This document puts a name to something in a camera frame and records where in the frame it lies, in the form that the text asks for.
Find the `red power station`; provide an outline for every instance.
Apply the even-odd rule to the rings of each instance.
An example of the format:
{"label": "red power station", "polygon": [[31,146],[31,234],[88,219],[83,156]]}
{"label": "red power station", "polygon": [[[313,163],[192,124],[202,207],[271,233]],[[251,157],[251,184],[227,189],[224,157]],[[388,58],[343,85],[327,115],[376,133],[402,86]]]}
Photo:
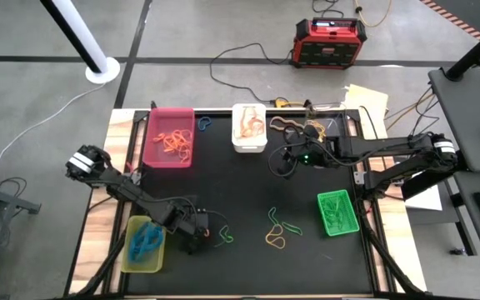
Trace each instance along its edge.
{"label": "red power station", "polygon": [[290,63],[296,68],[349,68],[364,41],[366,30],[356,18],[304,19],[296,24]]}

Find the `green rubber band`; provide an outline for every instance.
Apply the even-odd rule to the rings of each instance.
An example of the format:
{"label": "green rubber band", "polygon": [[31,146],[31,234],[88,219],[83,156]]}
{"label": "green rubber band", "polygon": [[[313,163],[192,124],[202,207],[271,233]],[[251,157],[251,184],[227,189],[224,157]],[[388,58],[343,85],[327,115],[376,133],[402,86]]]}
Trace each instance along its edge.
{"label": "green rubber band", "polygon": [[225,225],[220,229],[220,237],[225,243],[232,243],[234,241],[233,236],[229,233],[229,226]]}
{"label": "green rubber band", "polygon": [[288,224],[287,222],[282,222],[281,225],[284,229],[288,230],[290,233],[296,233],[298,236],[303,235],[303,230],[301,230],[300,227],[294,226],[292,224]]}
{"label": "green rubber band", "polygon": [[270,208],[270,210],[267,212],[267,217],[270,218],[270,221],[272,221],[273,225],[278,225],[279,221],[273,216],[277,209],[275,207]]}

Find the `wooden board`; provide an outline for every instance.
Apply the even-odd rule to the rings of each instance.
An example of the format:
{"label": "wooden board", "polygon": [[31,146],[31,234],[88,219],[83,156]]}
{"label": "wooden board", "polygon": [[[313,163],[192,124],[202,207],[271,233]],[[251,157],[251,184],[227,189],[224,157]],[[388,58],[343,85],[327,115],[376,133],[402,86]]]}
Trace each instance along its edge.
{"label": "wooden board", "polygon": [[[107,139],[105,141],[104,149],[110,153],[112,157],[112,165],[119,170],[124,169],[124,163],[129,144],[129,136],[133,126],[134,111],[134,109],[113,110],[108,126]],[[382,121],[383,120],[375,119],[374,123]],[[352,133],[356,132],[354,131],[353,124],[350,127],[352,127]],[[137,165],[136,163],[139,159],[142,140],[143,130],[139,131],[137,135],[137,146],[135,147],[133,161],[133,165],[135,166]],[[393,165],[393,160],[387,158],[386,163],[387,166],[390,167]],[[382,159],[370,159],[370,167],[373,170],[382,170]],[[401,197],[401,190],[399,188],[390,187],[387,194]],[[91,205],[104,199],[106,196],[107,195],[103,190],[94,191],[92,193]],[[103,259],[107,256],[110,237],[112,234],[114,215],[116,213],[116,206],[117,202],[115,200],[110,200],[101,206],[94,208],[88,214],[82,235],[81,247],[77,255],[77,263],[72,276],[70,293],[78,292],[82,287],[84,287],[89,278],[98,270],[99,266],[103,262]],[[381,210],[382,224],[387,239],[388,251],[394,257],[399,267],[410,278],[410,280],[418,288],[426,290],[422,268],[419,262],[418,252],[414,244],[413,233],[410,228],[410,222],[408,221],[407,210],[404,202],[391,198],[384,198],[379,201],[379,207]],[[126,218],[128,216],[128,211],[129,210],[127,208],[124,209],[124,215]],[[372,220],[372,214],[368,215],[368,219],[370,219],[370,223],[375,229],[374,222]],[[383,263],[377,252],[374,252],[374,257],[380,288],[383,291],[387,291],[388,285],[384,274]],[[119,258],[112,274],[111,291],[117,291],[118,280]]]}

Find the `red plastic bin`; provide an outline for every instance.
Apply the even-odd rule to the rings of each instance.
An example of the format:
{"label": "red plastic bin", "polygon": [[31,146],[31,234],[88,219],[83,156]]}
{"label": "red plastic bin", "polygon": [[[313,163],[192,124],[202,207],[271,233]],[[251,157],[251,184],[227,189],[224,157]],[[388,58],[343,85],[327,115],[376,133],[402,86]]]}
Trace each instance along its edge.
{"label": "red plastic bin", "polygon": [[[193,134],[195,117],[192,108],[157,107],[151,110],[147,123],[146,143],[143,148],[143,163],[152,168],[188,168],[192,165]],[[163,142],[154,142],[160,133],[170,134],[175,130],[190,131],[190,155],[181,161],[178,152],[164,152]]]}

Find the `white cable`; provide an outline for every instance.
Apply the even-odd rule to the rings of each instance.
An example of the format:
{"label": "white cable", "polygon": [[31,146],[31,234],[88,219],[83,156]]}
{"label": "white cable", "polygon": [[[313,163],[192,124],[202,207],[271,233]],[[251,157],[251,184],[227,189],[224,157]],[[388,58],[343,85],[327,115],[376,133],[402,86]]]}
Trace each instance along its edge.
{"label": "white cable", "polygon": [[66,103],[66,105],[64,105],[61,109],[58,110],[58,112],[55,112],[53,115],[51,115],[50,117],[44,119],[43,121],[40,121],[34,125],[32,125],[31,127],[25,129],[22,131],[22,133],[18,134],[0,153],[0,160],[1,158],[3,157],[3,154],[19,139],[21,138],[25,133],[28,133],[29,131],[31,131],[32,129],[34,128],[37,128],[38,126],[44,124],[45,122],[55,118],[56,116],[58,116],[58,114],[62,113],[64,109],[66,109],[70,104],[72,104],[75,100],[79,99],[80,97],[82,96],[86,96],[88,95],[89,93],[92,93],[92,92],[95,92],[97,91],[98,89],[102,88],[105,86],[105,83],[102,84],[101,86],[99,87],[96,87],[94,89],[91,89],[90,91],[88,92],[84,92],[82,94],[79,94],[77,96],[75,96],[72,100],[70,100],[68,103]]}

